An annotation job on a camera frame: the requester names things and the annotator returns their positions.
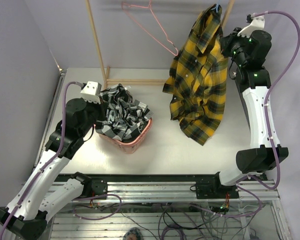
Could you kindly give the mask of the black white checked shirt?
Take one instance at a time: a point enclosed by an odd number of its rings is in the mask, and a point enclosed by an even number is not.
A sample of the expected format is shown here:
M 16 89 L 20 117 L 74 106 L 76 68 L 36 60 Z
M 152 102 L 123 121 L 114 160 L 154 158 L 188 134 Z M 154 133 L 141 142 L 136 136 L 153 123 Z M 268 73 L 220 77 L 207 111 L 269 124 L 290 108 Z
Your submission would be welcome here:
M 123 143 L 141 135 L 153 115 L 147 104 L 133 99 L 120 83 L 101 91 L 100 96 L 106 108 L 105 119 L 95 124 L 98 134 Z

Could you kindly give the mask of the yellow green plaid shirt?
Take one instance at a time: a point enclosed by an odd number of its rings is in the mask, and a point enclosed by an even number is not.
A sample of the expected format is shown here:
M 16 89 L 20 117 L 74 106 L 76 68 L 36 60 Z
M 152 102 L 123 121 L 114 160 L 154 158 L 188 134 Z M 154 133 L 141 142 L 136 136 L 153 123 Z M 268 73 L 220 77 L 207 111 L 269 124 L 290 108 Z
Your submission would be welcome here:
M 228 59 L 221 53 L 222 7 L 203 10 L 172 60 L 162 91 L 172 95 L 170 118 L 200 145 L 213 136 L 225 110 Z

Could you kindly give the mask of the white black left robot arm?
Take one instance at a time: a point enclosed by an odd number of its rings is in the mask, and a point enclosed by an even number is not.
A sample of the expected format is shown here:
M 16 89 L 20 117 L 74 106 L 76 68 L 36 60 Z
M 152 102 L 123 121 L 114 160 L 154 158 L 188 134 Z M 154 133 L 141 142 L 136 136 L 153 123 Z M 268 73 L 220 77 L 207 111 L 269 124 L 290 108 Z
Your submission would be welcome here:
M 80 172 L 47 196 L 61 170 L 84 144 L 84 136 L 105 119 L 105 103 L 74 98 L 62 103 L 62 119 L 45 145 L 45 152 L 17 196 L 0 207 L 0 224 L 23 240 L 37 240 L 51 218 L 68 202 L 86 199 L 93 192 L 92 179 Z

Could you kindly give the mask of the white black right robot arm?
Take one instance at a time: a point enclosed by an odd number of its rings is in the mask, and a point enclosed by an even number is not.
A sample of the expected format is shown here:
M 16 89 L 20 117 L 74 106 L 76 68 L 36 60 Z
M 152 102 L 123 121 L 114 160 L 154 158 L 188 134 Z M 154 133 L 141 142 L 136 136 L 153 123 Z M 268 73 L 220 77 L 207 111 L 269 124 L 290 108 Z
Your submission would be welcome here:
M 250 147 L 235 156 L 234 168 L 221 171 L 219 181 L 210 186 L 216 198 L 228 192 L 245 177 L 256 176 L 278 168 L 289 155 L 281 146 L 272 117 L 270 74 L 263 66 L 272 47 L 272 37 L 264 30 L 242 33 L 236 27 L 231 34 L 220 39 L 221 52 L 236 64 L 233 75 L 250 130 Z

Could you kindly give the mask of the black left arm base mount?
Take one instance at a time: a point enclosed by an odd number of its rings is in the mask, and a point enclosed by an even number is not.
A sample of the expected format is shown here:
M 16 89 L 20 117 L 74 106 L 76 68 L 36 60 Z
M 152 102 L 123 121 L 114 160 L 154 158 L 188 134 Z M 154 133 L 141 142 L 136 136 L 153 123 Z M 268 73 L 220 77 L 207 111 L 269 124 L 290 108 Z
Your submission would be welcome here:
M 79 195 L 79 199 L 101 196 L 108 192 L 108 184 L 101 178 L 90 177 L 80 172 L 76 172 L 70 176 L 83 185 L 83 190 Z

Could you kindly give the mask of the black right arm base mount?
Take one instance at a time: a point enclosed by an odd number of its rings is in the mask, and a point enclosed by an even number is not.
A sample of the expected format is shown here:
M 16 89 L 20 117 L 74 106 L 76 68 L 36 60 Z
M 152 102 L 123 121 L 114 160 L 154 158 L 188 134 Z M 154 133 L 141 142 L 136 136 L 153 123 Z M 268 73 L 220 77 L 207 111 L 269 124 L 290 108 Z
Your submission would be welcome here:
M 221 184 L 220 172 L 203 175 L 189 190 L 201 199 L 226 199 L 226 197 L 238 199 L 239 193 L 236 186 L 225 186 Z

